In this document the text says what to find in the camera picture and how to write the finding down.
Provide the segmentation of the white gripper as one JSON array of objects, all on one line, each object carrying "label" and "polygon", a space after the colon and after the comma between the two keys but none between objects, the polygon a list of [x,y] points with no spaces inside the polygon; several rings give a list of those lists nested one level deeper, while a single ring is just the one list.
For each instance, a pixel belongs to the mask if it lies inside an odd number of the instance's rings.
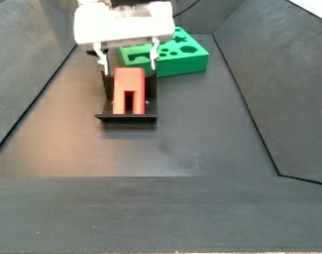
[{"label": "white gripper", "polygon": [[113,9],[101,2],[96,2],[80,5],[74,11],[76,44],[85,51],[93,49],[104,74],[108,74],[108,49],[149,42],[152,44],[149,65],[151,70],[155,71],[159,44],[168,42],[173,33],[172,5],[168,1],[155,1]]}]

